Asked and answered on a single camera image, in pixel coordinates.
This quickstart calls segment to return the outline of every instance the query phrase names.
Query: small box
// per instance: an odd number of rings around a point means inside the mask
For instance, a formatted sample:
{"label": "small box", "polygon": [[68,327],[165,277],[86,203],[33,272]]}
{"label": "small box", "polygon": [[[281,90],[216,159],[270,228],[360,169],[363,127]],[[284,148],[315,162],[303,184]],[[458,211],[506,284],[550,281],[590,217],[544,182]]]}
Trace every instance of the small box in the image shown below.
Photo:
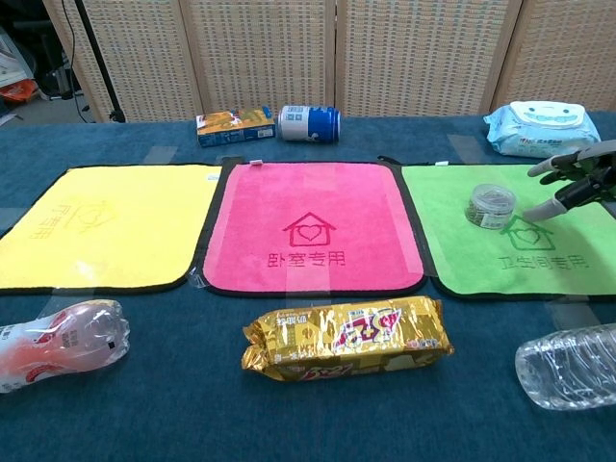
{"label": "small box", "polygon": [[276,125],[267,106],[196,117],[196,137],[202,147],[275,136]]}

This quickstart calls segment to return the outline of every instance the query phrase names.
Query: pink towel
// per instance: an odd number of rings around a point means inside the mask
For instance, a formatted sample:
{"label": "pink towel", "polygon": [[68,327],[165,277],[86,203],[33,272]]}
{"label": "pink towel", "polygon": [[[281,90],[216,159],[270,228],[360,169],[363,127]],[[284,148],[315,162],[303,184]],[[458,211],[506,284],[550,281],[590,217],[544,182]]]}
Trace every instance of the pink towel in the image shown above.
{"label": "pink towel", "polygon": [[394,174],[373,164],[240,165],[203,273],[242,293],[411,290],[424,268]]}

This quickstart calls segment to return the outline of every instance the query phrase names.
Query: biscuit package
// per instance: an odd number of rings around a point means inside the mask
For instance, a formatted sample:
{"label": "biscuit package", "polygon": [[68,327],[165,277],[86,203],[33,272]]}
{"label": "biscuit package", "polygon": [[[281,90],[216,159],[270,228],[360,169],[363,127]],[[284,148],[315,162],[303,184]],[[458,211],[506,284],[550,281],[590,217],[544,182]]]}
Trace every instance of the biscuit package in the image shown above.
{"label": "biscuit package", "polygon": [[412,369],[453,353],[441,303],[426,296],[272,311],[244,334],[242,368],[283,381]]}

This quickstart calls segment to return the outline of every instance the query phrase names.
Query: green towel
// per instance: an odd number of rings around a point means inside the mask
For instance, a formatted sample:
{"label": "green towel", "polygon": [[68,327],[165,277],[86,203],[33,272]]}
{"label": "green towel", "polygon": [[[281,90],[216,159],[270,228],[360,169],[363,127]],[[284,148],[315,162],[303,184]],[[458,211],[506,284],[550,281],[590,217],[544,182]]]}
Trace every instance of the green towel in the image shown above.
{"label": "green towel", "polygon": [[[403,167],[440,282],[457,295],[614,295],[616,220],[600,204],[530,223],[522,211],[565,186],[542,186],[529,166]],[[464,211],[476,185],[517,196],[502,230],[480,228]]]}

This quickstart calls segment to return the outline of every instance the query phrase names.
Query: snack package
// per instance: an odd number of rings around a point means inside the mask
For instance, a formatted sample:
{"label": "snack package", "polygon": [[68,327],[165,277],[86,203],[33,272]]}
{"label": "snack package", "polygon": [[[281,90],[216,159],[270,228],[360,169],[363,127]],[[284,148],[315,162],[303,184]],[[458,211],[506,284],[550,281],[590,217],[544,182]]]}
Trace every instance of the snack package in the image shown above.
{"label": "snack package", "polygon": [[202,147],[275,136],[276,124],[267,106],[196,117],[196,137]]}
{"label": "snack package", "polygon": [[272,311],[244,334],[242,368],[283,381],[412,369],[453,353],[441,303],[426,296]]}

